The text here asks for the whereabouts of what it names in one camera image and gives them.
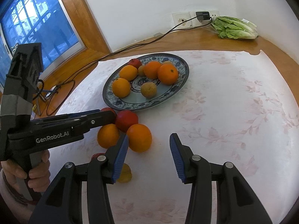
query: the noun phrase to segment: human hand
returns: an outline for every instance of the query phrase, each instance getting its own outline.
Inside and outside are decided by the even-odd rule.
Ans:
[[[50,184],[49,157],[50,152],[48,150],[43,151],[41,154],[42,162],[29,171],[29,178],[31,179],[28,181],[28,187],[32,188],[35,192],[45,191]],[[1,166],[9,185],[21,194],[16,178],[26,179],[27,174],[16,162],[11,159],[2,161]]]

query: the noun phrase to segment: black cable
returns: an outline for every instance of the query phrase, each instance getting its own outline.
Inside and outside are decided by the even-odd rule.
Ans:
[[[71,83],[71,82],[73,82],[73,86],[72,86],[71,90],[68,92],[68,95],[63,99],[63,101],[60,103],[60,105],[58,105],[58,107],[57,107],[51,114],[49,114],[49,113],[48,113],[49,105],[50,105],[50,103],[51,103],[51,101],[52,101],[52,98],[54,97],[56,91],[58,91],[58,89],[61,88],[61,86],[59,86],[59,87],[55,90],[55,93],[52,93],[52,95],[51,95],[51,97],[50,97],[50,100],[49,100],[49,103],[48,103],[48,105],[47,105],[47,109],[46,109],[46,115],[47,115],[47,116],[51,116],[51,115],[53,115],[53,114],[60,108],[60,106],[65,102],[65,100],[71,95],[71,93],[72,93],[72,91],[73,91],[73,89],[74,89],[74,87],[75,87],[76,82],[75,82],[74,80],[71,80],[71,81],[69,81],[69,82],[67,82],[67,83],[64,83],[64,85],[66,85],[66,84],[69,84],[69,83]]]
[[[195,18],[197,18],[197,16],[194,17],[194,18],[188,19],[188,20],[186,20],[186,21],[184,21],[184,22],[179,23],[178,25],[174,26],[171,30],[169,30],[168,32],[166,32],[165,34],[163,34],[161,37],[159,37],[159,38],[157,38],[157,39],[155,39],[155,40],[153,40],[153,41],[151,41],[151,42],[141,43],[141,44],[136,44],[136,45],[128,46],[128,47],[126,47],[126,48],[124,48],[124,49],[122,49],[122,50],[119,50],[119,51],[110,53],[110,54],[108,54],[108,55],[106,55],[106,56],[104,56],[104,57],[102,57],[102,58],[100,58],[100,59],[97,59],[97,60],[95,60],[95,61],[93,61],[93,62],[90,62],[90,63],[88,63],[86,66],[84,66],[84,67],[82,67],[81,69],[77,70],[77,71],[74,72],[71,76],[69,76],[66,80],[64,80],[61,84],[59,84],[58,87],[57,87],[57,89],[55,90],[55,92],[52,93],[52,96],[50,97],[49,103],[48,103],[48,105],[47,105],[46,115],[47,115],[47,116],[51,116],[51,115],[53,115],[53,114],[60,108],[60,106],[65,102],[65,100],[70,96],[70,94],[71,94],[71,92],[72,92],[72,90],[74,89],[75,84],[76,84],[76,82],[75,82],[75,80],[74,80],[74,79],[76,78],[76,76],[78,76],[81,72],[83,72],[83,71],[89,69],[90,67],[92,67],[92,66],[93,66],[94,64],[96,64],[97,62],[99,62],[99,61],[101,61],[101,60],[103,60],[103,59],[106,59],[107,57],[110,57],[110,56],[113,56],[113,55],[117,55],[117,54],[119,54],[119,53],[122,53],[122,52],[127,51],[127,50],[130,50],[130,49],[134,49],[134,48],[138,48],[138,47],[141,47],[141,46],[144,46],[144,45],[149,45],[149,44],[155,43],[155,42],[159,41],[160,39],[164,38],[167,34],[171,33],[172,31],[183,31],[183,30],[197,29],[197,28],[201,28],[201,27],[210,25],[210,24],[212,23],[212,21],[213,21],[213,19],[210,17],[210,21],[209,21],[209,23],[207,23],[207,24],[204,24],[204,25],[201,25],[201,26],[197,26],[197,27],[194,27],[194,28],[175,29],[176,27],[178,27],[178,26],[180,26],[180,25],[182,25],[182,24],[184,24],[184,23],[186,23],[186,22],[189,22],[189,21],[191,21],[191,20],[193,20],[193,19],[195,19]],[[52,100],[53,96],[55,95],[55,93],[61,88],[61,86],[66,85],[66,84],[69,84],[70,82],[73,82],[74,84],[73,84],[71,90],[69,91],[68,95],[63,99],[63,101],[61,102],[61,104],[60,104],[60,105],[59,105],[59,106],[58,106],[58,107],[57,107],[51,114],[48,114],[49,105],[50,105],[51,100]]]
[[[44,81],[42,79],[38,79],[39,82],[41,82],[41,89],[37,92],[37,94],[33,97],[32,101],[37,99],[37,97],[41,94],[41,92],[44,90]]]
[[[184,31],[184,30],[198,29],[198,28],[202,28],[202,27],[205,27],[205,26],[207,26],[207,25],[210,25],[212,22],[213,22],[213,19],[210,18],[210,21],[209,21],[207,24],[203,24],[203,25],[201,25],[201,26],[197,26],[197,27],[193,27],[193,28],[175,29],[175,30],[173,30],[173,31]]]
[[[77,70],[77,71],[74,72],[71,76],[69,76],[64,82],[66,82],[68,79],[70,79],[70,78],[71,78],[73,75],[75,75],[76,73],[78,73],[78,72],[81,73],[82,71],[85,71],[86,69],[90,68],[90,67],[93,66],[95,63],[97,63],[98,61],[101,61],[101,60],[103,60],[103,59],[106,59],[107,57],[110,57],[110,56],[119,54],[119,53],[124,52],[124,51],[127,51],[127,50],[129,50],[129,49],[133,49],[133,48],[137,48],[137,47],[140,47],[140,46],[144,46],[144,45],[152,44],[152,43],[157,42],[158,40],[164,38],[167,34],[171,33],[172,31],[197,29],[197,28],[201,28],[201,27],[207,26],[207,25],[211,24],[212,21],[213,21],[212,18],[210,17],[210,22],[207,23],[207,24],[204,24],[204,25],[201,25],[201,26],[198,26],[198,27],[194,27],[194,28],[188,28],[188,29],[175,29],[176,27],[178,27],[178,26],[180,26],[180,25],[182,25],[182,24],[184,24],[184,23],[186,23],[186,22],[189,22],[189,21],[191,21],[191,20],[193,20],[193,19],[195,19],[195,18],[197,18],[197,16],[194,17],[194,18],[188,19],[188,20],[186,20],[186,21],[184,21],[184,22],[181,22],[180,24],[174,26],[171,30],[169,30],[168,32],[166,32],[164,35],[162,35],[161,37],[159,37],[159,38],[157,38],[157,39],[155,39],[155,40],[153,40],[153,41],[151,41],[151,42],[148,42],[148,43],[141,43],[141,44],[136,44],[136,45],[131,45],[131,46],[126,47],[126,48],[124,48],[124,49],[122,49],[122,50],[119,50],[119,51],[110,53],[110,54],[108,54],[108,55],[106,55],[106,56],[104,56],[104,57],[102,57],[102,58],[100,58],[100,59],[97,59],[97,60],[95,60],[95,61],[93,61],[93,62],[90,62],[89,64],[87,64],[86,66],[84,66],[84,67],[87,67],[87,68],[85,68],[84,70],[82,70],[82,69],[84,68],[84,67],[83,67],[83,68]]]

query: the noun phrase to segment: window glass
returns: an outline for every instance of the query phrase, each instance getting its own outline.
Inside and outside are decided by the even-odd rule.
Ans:
[[[11,59],[0,36],[0,83],[4,86],[6,74],[10,68]]]
[[[10,50],[41,42],[45,69],[78,42],[58,0],[14,0],[1,25]]]

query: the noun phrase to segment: white wall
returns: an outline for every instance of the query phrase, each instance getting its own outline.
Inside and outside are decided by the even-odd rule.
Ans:
[[[219,10],[236,16],[234,0],[86,0],[112,51],[165,33],[174,26],[172,13]]]
[[[285,0],[86,0],[112,51],[165,33],[172,13],[218,10],[250,20],[259,34],[299,63],[299,21]]]
[[[299,64],[299,21],[285,0],[235,0],[237,15]]]

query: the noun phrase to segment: blue and white porcelain plate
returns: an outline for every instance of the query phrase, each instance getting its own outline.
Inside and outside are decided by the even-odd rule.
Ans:
[[[146,65],[150,61],[156,60],[160,63],[165,61],[171,61],[172,64],[177,68],[179,76],[175,84],[167,86],[162,84],[159,79],[151,80],[147,77],[137,76],[133,81],[130,81],[131,92],[125,98],[118,98],[112,92],[112,83],[117,78],[119,78],[120,70],[126,66],[124,64],[118,68],[107,80],[103,89],[103,99],[104,102],[111,108],[115,110],[143,110],[155,106],[159,103],[164,102],[169,99],[171,96],[176,94],[186,83],[189,76],[189,66],[188,64],[179,56],[168,54],[168,53],[155,53],[139,57],[141,63]],[[140,87],[145,82],[153,82],[157,85],[157,94],[151,99],[145,98],[141,92]]]

